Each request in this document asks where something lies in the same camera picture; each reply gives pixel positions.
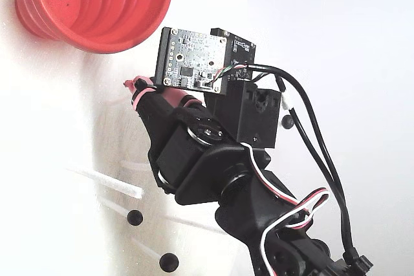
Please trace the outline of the pink-covered gripper finger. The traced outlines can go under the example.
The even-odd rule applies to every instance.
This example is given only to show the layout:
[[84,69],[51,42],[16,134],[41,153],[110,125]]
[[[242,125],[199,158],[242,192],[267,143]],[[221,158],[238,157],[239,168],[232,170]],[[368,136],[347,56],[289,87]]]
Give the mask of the pink-covered gripper finger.
[[201,101],[181,89],[164,89],[158,103],[161,109],[191,108],[196,105],[201,105]]
[[136,76],[132,80],[124,81],[124,87],[129,89],[132,94],[131,104],[135,111],[137,111],[137,105],[144,94],[156,91],[153,81],[145,76]]

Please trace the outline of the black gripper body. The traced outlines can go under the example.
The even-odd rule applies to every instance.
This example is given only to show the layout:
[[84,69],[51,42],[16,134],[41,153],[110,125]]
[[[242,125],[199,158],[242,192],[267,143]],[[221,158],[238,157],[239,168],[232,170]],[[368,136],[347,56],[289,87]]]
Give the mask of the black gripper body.
[[176,196],[221,196],[251,178],[245,149],[205,106],[161,109],[159,91],[142,96],[137,113],[151,146],[148,152],[157,184]]

